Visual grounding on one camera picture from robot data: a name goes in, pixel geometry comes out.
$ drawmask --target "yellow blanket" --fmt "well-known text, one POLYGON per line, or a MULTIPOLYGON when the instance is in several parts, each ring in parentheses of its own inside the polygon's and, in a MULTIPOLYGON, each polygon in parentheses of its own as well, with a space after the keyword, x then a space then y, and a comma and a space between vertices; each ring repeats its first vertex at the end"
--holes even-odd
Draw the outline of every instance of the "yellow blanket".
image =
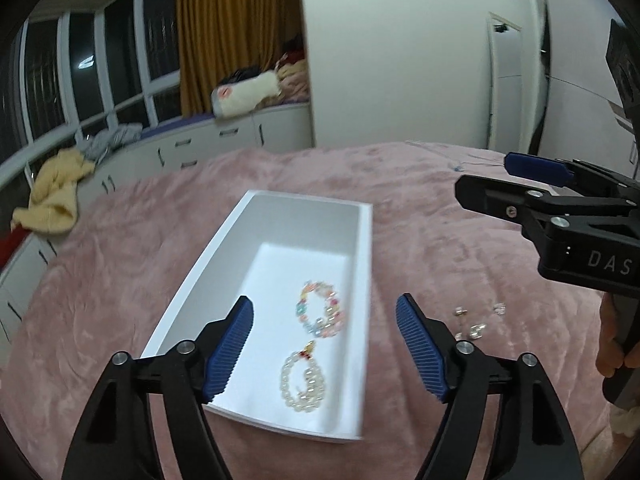
POLYGON ((76 186, 94 172, 95 164, 84 160, 75 148, 60 150, 44 163, 29 197, 29 208, 14 210, 14 225, 31 231, 66 233, 78 221, 76 186))

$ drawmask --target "human hand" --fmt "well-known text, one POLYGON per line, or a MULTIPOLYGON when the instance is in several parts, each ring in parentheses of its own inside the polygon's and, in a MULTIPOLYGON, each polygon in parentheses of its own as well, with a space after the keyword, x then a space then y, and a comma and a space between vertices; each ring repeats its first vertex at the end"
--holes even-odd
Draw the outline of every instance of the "human hand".
POLYGON ((611 295, 606 293, 600 303, 600 344, 596 357, 596 368, 605 377, 612 377, 623 364, 627 368, 640 368, 640 343, 625 356, 615 340, 617 330, 616 310, 611 295))

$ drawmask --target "fluffy pink bedspread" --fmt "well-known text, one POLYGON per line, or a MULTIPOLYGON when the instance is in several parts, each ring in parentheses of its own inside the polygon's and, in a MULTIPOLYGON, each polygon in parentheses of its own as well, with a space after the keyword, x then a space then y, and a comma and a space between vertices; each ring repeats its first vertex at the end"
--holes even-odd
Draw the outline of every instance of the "fluffy pink bedspread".
MULTIPOLYGON (((247 150, 159 176, 101 199, 49 266, 2 377, 0 410, 45 480, 59 479, 84 404, 109 357, 139 355, 200 252, 248 189, 374 205, 370 346, 363 440, 326 444, 207 413, 238 480, 414 478, 444 408, 425 391, 394 321, 411 292, 428 317, 456 332, 454 309, 486 322, 480 348, 537 354, 583 449, 607 422, 594 368, 599 295, 548 282, 517 226, 463 210, 463 173, 506 177, 501 155, 393 143, 271 155, 247 150), (506 303, 505 316, 492 313, 506 303)), ((487 420, 495 417, 490 403, 487 420)), ((156 433, 168 480, 180 475, 160 404, 156 433)), ((482 478, 492 424, 470 478, 482 478)))

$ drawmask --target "white lettering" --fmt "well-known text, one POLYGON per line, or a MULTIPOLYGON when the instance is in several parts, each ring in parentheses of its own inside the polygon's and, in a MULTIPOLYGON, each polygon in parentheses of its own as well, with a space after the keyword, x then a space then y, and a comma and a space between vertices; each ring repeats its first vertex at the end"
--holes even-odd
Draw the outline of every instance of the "white lettering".
POLYGON ((629 269, 629 265, 631 265, 632 263, 632 260, 625 260, 624 262, 622 262, 623 270, 620 271, 620 274, 622 274, 623 276, 628 275, 628 273, 631 272, 631 269, 629 269))
POLYGON ((611 272, 616 272, 616 257, 612 256, 610 257, 609 261, 607 262, 607 265, 604 266, 604 270, 609 269, 611 272))
POLYGON ((600 254, 599 251, 591 251, 591 256, 589 256, 589 266, 597 267, 598 264, 600 263, 601 257, 602 257, 602 254, 600 254))

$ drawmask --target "ribbed blue pad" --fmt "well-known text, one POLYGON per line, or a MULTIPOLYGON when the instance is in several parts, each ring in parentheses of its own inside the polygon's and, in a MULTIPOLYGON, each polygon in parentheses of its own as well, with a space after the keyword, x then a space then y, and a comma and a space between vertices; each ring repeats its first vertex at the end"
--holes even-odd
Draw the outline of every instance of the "ribbed blue pad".
POLYGON ((422 384, 440 402, 444 402, 449 391, 444 377, 444 359, 404 296, 400 296, 396 303, 396 323, 414 358, 422 384))
POLYGON ((557 187, 566 186, 574 177, 562 162, 524 153, 508 153, 504 157, 504 169, 510 175, 557 187))
POLYGON ((231 372, 254 325, 254 304, 246 300, 207 361, 202 393, 207 402, 225 391, 231 372))

